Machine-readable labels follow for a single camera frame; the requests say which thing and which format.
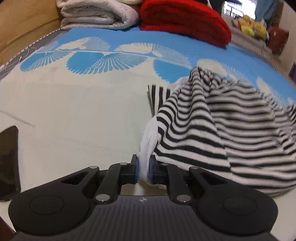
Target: wall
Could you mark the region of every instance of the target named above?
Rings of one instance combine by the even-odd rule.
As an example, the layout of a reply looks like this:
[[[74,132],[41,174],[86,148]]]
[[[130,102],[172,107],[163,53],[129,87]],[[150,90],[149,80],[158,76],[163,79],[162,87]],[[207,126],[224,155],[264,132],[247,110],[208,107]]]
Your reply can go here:
[[[282,66],[289,73],[293,63],[296,62],[296,12],[287,3],[284,3],[279,26],[290,32],[288,42],[281,54]]]
[[[60,27],[55,0],[4,0],[0,4],[0,66]]]

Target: white folded blanket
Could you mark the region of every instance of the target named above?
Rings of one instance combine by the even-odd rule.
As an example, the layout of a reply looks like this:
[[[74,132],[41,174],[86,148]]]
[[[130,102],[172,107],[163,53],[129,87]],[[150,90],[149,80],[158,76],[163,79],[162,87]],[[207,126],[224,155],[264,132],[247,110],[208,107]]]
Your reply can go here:
[[[73,27],[125,29],[139,21],[138,12],[115,0],[57,0],[65,17],[61,29]]]

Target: black phone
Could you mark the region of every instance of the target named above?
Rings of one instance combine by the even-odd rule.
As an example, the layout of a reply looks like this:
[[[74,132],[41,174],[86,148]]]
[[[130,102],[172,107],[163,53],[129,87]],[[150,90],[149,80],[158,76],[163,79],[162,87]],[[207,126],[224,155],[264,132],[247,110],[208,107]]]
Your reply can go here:
[[[11,126],[0,133],[0,202],[20,193],[17,153],[18,128]]]

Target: red blanket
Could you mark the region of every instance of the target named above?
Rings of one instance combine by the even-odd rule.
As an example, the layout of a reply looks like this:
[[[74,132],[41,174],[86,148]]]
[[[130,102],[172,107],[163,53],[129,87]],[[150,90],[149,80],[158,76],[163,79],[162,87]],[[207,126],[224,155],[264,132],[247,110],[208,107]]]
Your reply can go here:
[[[230,29],[222,17],[194,0],[144,0],[140,16],[141,30],[187,35],[220,47],[231,41]]]

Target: bed sheet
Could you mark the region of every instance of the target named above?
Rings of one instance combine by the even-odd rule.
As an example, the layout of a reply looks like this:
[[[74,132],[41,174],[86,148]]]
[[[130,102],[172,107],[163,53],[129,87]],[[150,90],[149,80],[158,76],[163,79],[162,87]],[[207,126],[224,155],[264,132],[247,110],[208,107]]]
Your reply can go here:
[[[74,28],[38,49],[0,82],[0,130],[19,128],[22,191],[87,166],[129,162],[152,117],[148,84],[167,86],[196,65],[248,80],[284,107],[295,100],[285,77],[232,44],[221,49],[137,27]],[[138,186],[133,194],[146,192]],[[11,224],[7,204],[0,204],[0,215]],[[294,227],[279,218],[273,234],[292,241]]]

